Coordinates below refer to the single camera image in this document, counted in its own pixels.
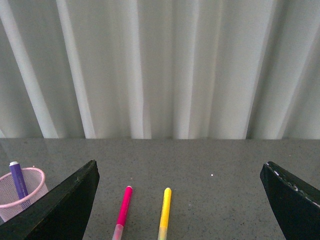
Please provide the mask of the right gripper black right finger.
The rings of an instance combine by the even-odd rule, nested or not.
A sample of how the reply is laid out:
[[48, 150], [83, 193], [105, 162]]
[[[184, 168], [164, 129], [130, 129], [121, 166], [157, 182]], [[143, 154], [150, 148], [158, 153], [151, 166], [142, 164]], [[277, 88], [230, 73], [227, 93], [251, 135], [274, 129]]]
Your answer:
[[320, 238], [320, 191], [269, 161], [260, 179], [273, 214], [287, 240]]

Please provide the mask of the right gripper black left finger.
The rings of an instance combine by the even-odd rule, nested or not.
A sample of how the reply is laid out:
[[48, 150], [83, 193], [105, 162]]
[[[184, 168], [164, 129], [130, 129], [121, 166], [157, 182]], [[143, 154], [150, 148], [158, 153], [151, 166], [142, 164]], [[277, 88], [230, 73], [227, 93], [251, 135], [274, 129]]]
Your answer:
[[0, 226], [2, 240], [81, 240], [100, 175], [90, 160], [63, 182]]

